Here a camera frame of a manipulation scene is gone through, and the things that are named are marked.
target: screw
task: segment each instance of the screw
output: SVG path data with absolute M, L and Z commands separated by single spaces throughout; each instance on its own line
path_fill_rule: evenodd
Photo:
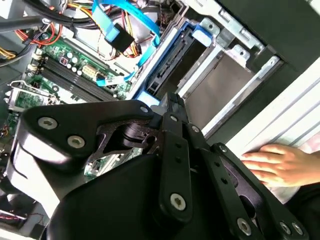
M 250 225 L 247 223 L 246 220 L 243 218 L 238 218 L 236 220 L 236 223 L 238 224 L 239 229 L 247 236 L 251 235 L 251 228 Z
M 222 152 L 226 153 L 227 149 L 225 148 L 225 146 L 220 145 L 219 148 L 221 149 Z
M 175 122 L 178 121 L 178 119 L 177 119 L 175 116 L 173 116 L 173 115 L 171 115 L 170 118 L 171 118 L 173 121 L 175 121 Z
M 48 34 L 46 34 L 46 33 L 42 33 L 41 37 L 42 37 L 44 40 L 49 39 L 49 36 L 48 36 Z
M 83 148 L 86 143 L 82 137 L 76 135 L 68 137 L 67 142 L 71 147 L 75 149 Z
M 196 133 L 199 132 L 199 128 L 197 128 L 196 126 L 192 126 L 193 131 L 195 131 Z
M 52 130 L 58 126 L 58 123 L 52 117 L 44 116 L 38 120 L 38 125 L 44 129 Z
M 148 109 L 144 106 L 141 106 L 140 109 L 142 110 L 142 112 L 147 113 L 149 112 Z
M 185 199 L 178 193 L 172 193 L 170 196 L 170 203 L 174 206 L 175 209 L 183 211 L 186 209 Z
M 295 222 L 292 223 L 292 226 L 293 226 L 294 230 L 296 230 L 296 232 L 297 232 L 298 234 L 300 234 L 300 235 L 303 235 L 303 234 L 304 234 L 304 232 L 302 231 L 302 229 L 301 229 Z
M 283 221 L 280 222 L 280 226 L 282 227 L 282 229 L 285 231 L 286 234 L 288 235 L 291 234 L 289 227 Z

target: ram slot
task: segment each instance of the ram slot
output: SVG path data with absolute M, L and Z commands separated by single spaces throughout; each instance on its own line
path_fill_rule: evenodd
M 67 69 L 65 66 L 61 65 L 57 61 L 52 58 L 48 58 L 44 65 L 45 69 L 50 70 L 51 72 L 59 75 L 69 83 L 78 86 L 83 91 L 87 92 L 88 94 L 97 97 L 101 101 L 116 101 L 117 99 L 114 98 L 110 93 L 106 92 L 102 88 L 98 87 L 96 83 L 93 81 L 89 81 L 82 76 L 77 75 L 76 73 L 72 72 L 70 69 Z
M 57 84 L 58 86 L 72 93 L 76 97 L 81 98 L 87 103 L 101 102 L 100 99 L 88 94 L 86 91 L 83 91 L 81 88 L 69 83 L 62 77 L 56 75 L 54 72 L 46 68 L 42 71 L 41 76 L 53 82 L 54 84 Z

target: black wire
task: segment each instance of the black wire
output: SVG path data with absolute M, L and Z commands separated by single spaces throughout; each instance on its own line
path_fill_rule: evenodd
M 61 15 L 54 10 L 50 10 L 40 0 L 23 0 L 23 2 L 25 2 L 25 4 L 29 8 L 37 12 L 40 16 L 66 27 L 85 29 L 88 27 L 90 28 L 92 25 L 95 24 L 94 21 L 92 21 L 89 17 L 72 18 L 72 17 Z
M 72 17 L 61 15 L 54 10 L 50 10 L 40 0 L 23 0 L 23 1 L 25 2 L 25 4 L 28 7 L 33 9 L 39 15 L 41 15 L 42 17 L 49 19 L 57 24 L 62 24 L 63 26 L 71 27 L 71 28 L 83 28 L 83 29 L 91 29 L 91 30 L 98 29 L 98 26 L 96 26 L 95 22 L 92 21 L 92 19 L 89 17 L 72 18 Z M 120 8 L 117 9 L 117 7 L 114 7 L 114 8 L 115 8 L 115 10 L 112 10 L 110 13 L 110 18 L 112 20 L 117 19 L 121 16 L 121 9 Z M 146 13 L 146 12 L 159 13 L 160 9 L 158 6 L 145 7 L 145 8 L 142 8 L 141 11 L 143 13 Z
M 44 24 L 40 28 L 40 30 L 36 31 L 35 34 L 34 34 L 33 40 L 38 40 L 38 38 L 41 36 L 43 31 L 46 29 L 46 27 L 47 27 L 47 25 Z M 28 55 L 32 51 L 32 49 L 33 49 L 33 45 L 29 43 L 14 58 L 11 58 L 11 59 L 0 59 L 0 68 L 20 60 L 24 56 Z

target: motherboard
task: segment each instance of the motherboard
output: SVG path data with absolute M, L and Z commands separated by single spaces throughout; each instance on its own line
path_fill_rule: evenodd
M 52 45 L 43 46 L 41 50 L 43 51 L 43 55 L 49 56 L 74 75 L 81 76 L 88 81 L 95 82 L 95 77 L 98 74 L 104 76 L 106 79 L 119 76 L 119 74 L 111 70 L 108 65 L 76 51 L 63 40 L 58 40 Z M 102 89 L 106 90 L 106 92 L 118 100 L 124 100 L 130 88 L 130 83 L 126 82 L 102 87 Z

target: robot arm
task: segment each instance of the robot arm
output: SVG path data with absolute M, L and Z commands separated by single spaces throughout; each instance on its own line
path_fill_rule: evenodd
M 225 145 L 206 143 L 178 95 L 157 112 L 128 100 L 22 114 L 7 174 L 51 217 L 47 239 L 309 239 Z M 142 155 L 85 183 L 88 162 L 133 147 Z

